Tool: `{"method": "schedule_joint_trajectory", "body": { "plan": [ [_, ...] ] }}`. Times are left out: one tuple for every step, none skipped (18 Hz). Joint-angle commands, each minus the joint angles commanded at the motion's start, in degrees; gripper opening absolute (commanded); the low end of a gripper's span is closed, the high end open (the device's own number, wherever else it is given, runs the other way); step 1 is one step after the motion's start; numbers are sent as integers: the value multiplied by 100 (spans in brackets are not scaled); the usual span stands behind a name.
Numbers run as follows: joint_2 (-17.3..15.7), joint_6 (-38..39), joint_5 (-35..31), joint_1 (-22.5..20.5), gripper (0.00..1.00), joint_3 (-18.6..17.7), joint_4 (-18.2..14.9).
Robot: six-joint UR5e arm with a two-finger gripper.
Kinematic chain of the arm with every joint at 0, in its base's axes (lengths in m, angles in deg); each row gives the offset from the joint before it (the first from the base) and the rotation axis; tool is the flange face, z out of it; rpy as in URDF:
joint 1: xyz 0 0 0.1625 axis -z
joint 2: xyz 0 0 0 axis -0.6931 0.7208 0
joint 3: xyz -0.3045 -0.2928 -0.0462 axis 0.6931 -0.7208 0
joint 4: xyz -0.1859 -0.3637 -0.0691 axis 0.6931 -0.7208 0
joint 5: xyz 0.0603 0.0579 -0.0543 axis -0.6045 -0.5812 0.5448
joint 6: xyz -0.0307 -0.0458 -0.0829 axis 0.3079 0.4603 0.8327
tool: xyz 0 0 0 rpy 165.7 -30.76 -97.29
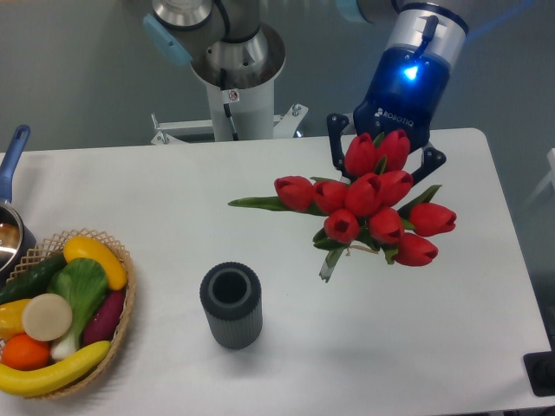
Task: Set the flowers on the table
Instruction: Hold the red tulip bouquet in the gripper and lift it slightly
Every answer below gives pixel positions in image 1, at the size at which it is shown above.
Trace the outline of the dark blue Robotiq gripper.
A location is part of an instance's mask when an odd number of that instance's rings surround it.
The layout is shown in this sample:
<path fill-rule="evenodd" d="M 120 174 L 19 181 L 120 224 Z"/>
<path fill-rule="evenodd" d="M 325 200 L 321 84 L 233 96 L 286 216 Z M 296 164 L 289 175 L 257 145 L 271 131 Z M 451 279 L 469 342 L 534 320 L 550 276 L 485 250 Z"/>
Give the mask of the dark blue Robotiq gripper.
<path fill-rule="evenodd" d="M 369 89 L 353 113 L 326 117 L 333 166 L 341 181 L 356 177 L 345 166 L 342 136 L 345 132 L 379 133 L 404 130 L 412 152 L 421 148 L 421 165 L 411 173 L 413 186 L 447 162 L 447 156 L 427 146 L 430 122 L 449 81 L 449 66 L 429 55 L 415 56 L 410 49 L 393 47 L 383 52 Z"/>

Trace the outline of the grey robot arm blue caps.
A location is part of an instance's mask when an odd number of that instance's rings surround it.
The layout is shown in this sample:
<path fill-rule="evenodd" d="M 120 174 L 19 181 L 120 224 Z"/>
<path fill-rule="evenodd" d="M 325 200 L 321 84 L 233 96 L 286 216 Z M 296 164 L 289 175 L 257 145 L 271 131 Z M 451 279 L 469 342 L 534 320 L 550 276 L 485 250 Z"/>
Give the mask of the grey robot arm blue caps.
<path fill-rule="evenodd" d="M 468 6 L 456 1 L 339 1 L 352 22 L 395 17 L 395 26 L 362 102 L 351 114 L 330 114 L 331 158 L 345 179 L 341 145 L 348 131 L 377 136 L 403 130 L 421 151 L 420 182 L 446 161 L 430 141 L 430 122 L 468 33 Z M 257 1 L 155 1 L 144 30 L 166 59 L 188 65 L 205 84 L 217 141 L 286 137 L 291 115 L 274 117 L 274 81 L 284 42 L 260 19 Z"/>

